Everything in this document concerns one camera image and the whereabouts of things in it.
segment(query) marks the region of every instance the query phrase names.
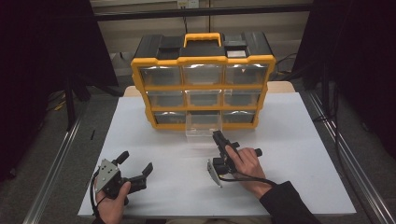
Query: white paper sheet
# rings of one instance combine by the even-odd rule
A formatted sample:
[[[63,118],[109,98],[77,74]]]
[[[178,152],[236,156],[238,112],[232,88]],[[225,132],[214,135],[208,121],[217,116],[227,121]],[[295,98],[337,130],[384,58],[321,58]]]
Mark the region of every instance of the white paper sheet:
[[[240,148],[261,148],[267,178],[279,184],[290,180],[312,213],[356,213],[299,93],[268,93],[255,130],[223,133]],[[153,129],[139,97],[120,98],[98,165],[125,150],[130,157],[120,166],[122,176],[141,175],[150,161],[154,167],[147,189],[128,196],[126,217],[268,215],[238,183],[223,182],[221,189],[211,179],[206,161],[219,156],[216,148],[191,148],[184,132]],[[92,215],[88,191],[78,215]]]

